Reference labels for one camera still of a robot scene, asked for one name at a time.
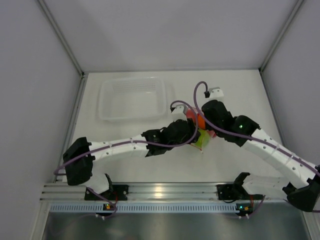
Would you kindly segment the clear zip top bag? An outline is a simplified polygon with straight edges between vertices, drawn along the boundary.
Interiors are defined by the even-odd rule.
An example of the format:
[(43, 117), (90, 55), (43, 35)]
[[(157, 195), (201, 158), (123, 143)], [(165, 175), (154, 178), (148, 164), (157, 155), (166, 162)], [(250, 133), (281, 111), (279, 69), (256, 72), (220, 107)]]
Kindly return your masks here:
[(191, 119), (194, 124), (196, 123), (196, 120), (198, 121), (198, 132), (200, 133), (200, 136), (198, 137), (197, 142), (191, 143), (190, 145), (197, 148), (202, 153), (211, 139), (215, 138), (217, 135), (213, 130), (205, 129), (206, 122), (194, 107), (187, 110), (186, 117)]

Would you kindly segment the orange fake orange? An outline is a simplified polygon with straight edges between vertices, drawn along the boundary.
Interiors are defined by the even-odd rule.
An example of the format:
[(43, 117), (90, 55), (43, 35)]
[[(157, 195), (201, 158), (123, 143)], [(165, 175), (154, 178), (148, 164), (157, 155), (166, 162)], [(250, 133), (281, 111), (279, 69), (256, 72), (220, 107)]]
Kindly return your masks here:
[(196, 116), (197, 116), (198, 127), (202, 130), (205, 130), (206, 129), (206, 121), (199, 113)]

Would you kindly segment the green fake apple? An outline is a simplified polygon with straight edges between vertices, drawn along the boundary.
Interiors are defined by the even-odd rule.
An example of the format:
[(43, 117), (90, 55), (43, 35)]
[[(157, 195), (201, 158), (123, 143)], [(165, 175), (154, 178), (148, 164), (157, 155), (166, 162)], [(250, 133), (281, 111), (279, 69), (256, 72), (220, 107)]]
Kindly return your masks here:
[(194, 146), (197, 147), (198, 149), (203, 149), (209, 143), (211, 139), (211, 135), (206, 130), (203, 130), (203, 129), (199, 129), (198, 132), (200, 133), (200, 136), (197, 142), (194, 143)]

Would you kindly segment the pink fake peach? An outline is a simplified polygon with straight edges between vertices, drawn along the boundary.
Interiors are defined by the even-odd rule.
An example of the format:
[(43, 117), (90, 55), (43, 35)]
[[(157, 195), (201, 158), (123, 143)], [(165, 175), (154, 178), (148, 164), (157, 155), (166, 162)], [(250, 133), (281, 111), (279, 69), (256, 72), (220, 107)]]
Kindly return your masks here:
[(197, 118), (197, 114), (194, 113), (191, 109), (188, 109), (187, 112), (186, 112), (186, 117), (188, 119), (191, 119), (193, 122), (195, 122), (196, 118)]

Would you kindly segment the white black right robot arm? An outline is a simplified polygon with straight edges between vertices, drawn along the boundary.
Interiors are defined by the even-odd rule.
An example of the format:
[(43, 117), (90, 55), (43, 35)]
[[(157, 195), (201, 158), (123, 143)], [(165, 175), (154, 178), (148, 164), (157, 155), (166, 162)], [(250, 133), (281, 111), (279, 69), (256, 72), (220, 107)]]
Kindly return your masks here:
[(320, 167), (289, 151), (245, 115), (232, 116), (223, 102), (210, 100), (201, 108), (205, 126), (229, 143), (253, 153), (282, 174), (264, 177), (252, 173), (233, 186), (240, 199), (248, 195), (284, 198), (304, 212), (313, 212), (320, 197)]

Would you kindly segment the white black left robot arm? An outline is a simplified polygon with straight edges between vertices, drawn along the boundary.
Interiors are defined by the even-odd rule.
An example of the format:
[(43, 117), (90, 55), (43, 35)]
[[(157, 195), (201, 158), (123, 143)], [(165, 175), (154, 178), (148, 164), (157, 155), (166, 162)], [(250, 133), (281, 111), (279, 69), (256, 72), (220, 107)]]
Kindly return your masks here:
[(150, 129), (123, 140), (93, 142), (80, 137), (63, 154), (66, 182), (69, 186), (83, 185), (107, 200), (113, 194), (107, 173), (109, 162), (163, 155), (173, 148), (197, 142), (200, 135), (191, 119), (178, 119), (167, 127)]

